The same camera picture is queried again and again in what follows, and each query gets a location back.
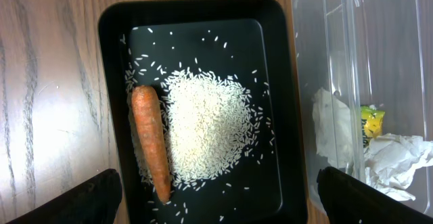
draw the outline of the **black object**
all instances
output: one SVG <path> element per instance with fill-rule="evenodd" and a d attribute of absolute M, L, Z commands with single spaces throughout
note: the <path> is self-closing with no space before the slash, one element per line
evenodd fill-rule
<path fill-rule="evenodd" d="M 108 169 L 9 223 L 112 224 L 121 200 L 120 176 Z"/>
<path fill-rule="evenodd" d="M 133 27 L 139 29 L 131 32 Z M 119 42 L 123 40 L 123 34 L 128 46 L 123 41 Z M 225 216 L 225 223 L 306 223 L 296 97 L 286 19 L 276 1 L 119 3 L 109 7 L 100 18 L 99 40 L 132 223 L 146 223 L 151 219 L 157 219 L 158 222 L 180 221 L 175 214 L 179 210 L 184 212 L 183 202 L 187 203 L 189 209 L 187 215 L 182 214 L 185 223 L 218 223 L 220 215 Z M 125 69 L 129 69 L 129 62 L 132 63 L 127 47 L 131 48 L 133 58 L 144 53 L 149 55 L 147 63 L 155 60 L 153 70 L 162 64 L 163 69 L 170 73 L 174 69 L 179 70 L 179 62 L 182 62 L 182 68 L 191 66 L 194 72 L 200 67 L 205 71 L 212 70 L 221 77 L 236 73 L 242 85 L 252 90 L 251 104 L 263 105 L 269 116 L 273 112 L 275 153 L 270 154 L 272 149 L 268 142 L 271 134 L 268 130 L 267 134 L 260 136 L 263 138 L 259 139 L 256 158 L 241 158 L 240 163 L 231 169 L 232 173 L 208 181 L 199 192 L 192 189 L 176 191 L 171 206 L 163 206 L 158 201 L 147 204 L 148 200 L 156 200 L 156 197 L 152 193 L 152 186 L 141 183 L 131 142 L 124 85 Z M 195 57 L 199 64 L 193 69 Z M 258 70 L 257 84 L 251 75 L 255 69 Z M 160 81 L 153 81 L 159 71 L 147 72 L 145 76 L 135 76 L 138 83 L 152 85 L 158 95 L 162 95 L 162 90 L 158 88 Z M 265 81 L 269 83 L 271 101 L 262 96 L 267 89 L 263 84 Z M 258 165 L 256 160 L 261 153 L 268 154 L 263 159 L 266 164 Z M 225 186 L 225 183 L 231 183 L 232 188 Z M 250 191 L 245 191 L 244 187 L 250 187 Z"/>
<path fill-rule="evenodd" d="M 320 200 L 332 224 L 433 223 L 433 219 L 427 215 L 389 198 L 334 167 L 320 170 L 317 183 Z"/>

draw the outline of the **tray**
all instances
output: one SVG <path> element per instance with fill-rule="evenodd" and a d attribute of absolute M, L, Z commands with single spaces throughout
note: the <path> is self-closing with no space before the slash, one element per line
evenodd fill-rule
<path fill-rule="evenodd" d="M 224 216 L 224 223 L 306 222 L 286 21 L 274 0 L 119 3 L 102 15 L 99 38 L 132 223 L 149 223 L 152 219 L 180 223 L 182 217 L 185 224 L 219 223 L 220 216 Z M 143 58 L 140 67 L 135 65 L 135 58 Z M 159 65 L 166 74 L 156 70 Z M 158 96 L 164 95 L 160 82 L 174 70 L 190 67 L 196 73 L 201 68 L 221 78 L 236 74 L 239 82 L 251 90 L 250 104 L 262 107 L 263 116 L 272 118 L 274 144 L 269 144 L 273 135 L 263 121 L 259 143 L 252 147 L 249 157 L 242 154 L 230 173 L 206 181 L 198 192 L 176 189 L 171 204 L 163 206 L 153 186 L 141 182 L 133 152 L 124 83 L 125 70 L 130 66 L 136 69 L 135 84 L 152 85 Z M 138 74 L 142 68 L 147 69 L 144 76 Z M 268 89 L 264 82 L 269 83 L 269 94 L 263 93 Z M 256 161 L 261 154 L 259 165 Z"/>

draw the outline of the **crumpled tissue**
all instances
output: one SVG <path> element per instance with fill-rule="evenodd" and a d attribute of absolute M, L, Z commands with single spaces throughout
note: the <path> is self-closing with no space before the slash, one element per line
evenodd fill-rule
<path fill-rule="evenodd" d="M 366 184 L 398 201 L 415 200 L 404 189 L 416 169 L 433 165 L 433 142 L 388 133 L 370 141 L 364 159 Z"/>
<path fill-rule="evenodd" d="M 323 88 L 313 102 L 317 154 L 333 167 L 347 167 L 353 161 L 349 107 Z M 433 165 L 433 142 L 389 133 L 370 141 L 364 160 L 366 184 L 398 201 L 415 200 L 405 189 L 416 169 Z"/>

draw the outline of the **wooden table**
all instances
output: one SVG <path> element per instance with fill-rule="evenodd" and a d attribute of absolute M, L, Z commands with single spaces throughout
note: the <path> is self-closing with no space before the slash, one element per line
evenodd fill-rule
<path fill-rule="evenodd" d="M 97 35 L 120 1 L 138 0 L 0 0 L 0 223 L 120 169 Z M 310 204 L 309 219 L 327 222 Z"/>

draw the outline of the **clear plastic bin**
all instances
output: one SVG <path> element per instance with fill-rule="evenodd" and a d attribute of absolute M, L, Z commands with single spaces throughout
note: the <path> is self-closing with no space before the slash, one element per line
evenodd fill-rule
<path fill-rule="evenodd" d="M 433 140 L 433 0 L 292 0 L 292 10 L 309 196 L 323 210 L 316 178 L 330 163 L 316 147 L 313 98 L 320 88 L 333 102 L 325 133 L 335 150 L 328 154 L 357 179 L 365 181 L 360 106 L 386 112 L 383 134 Z M 342 150 L 347 133 L 350 147 Z M 416 200 L 403 202 L 430 216 L 432 177 L 433 167 L 416 170 L 407 189 Z"/>

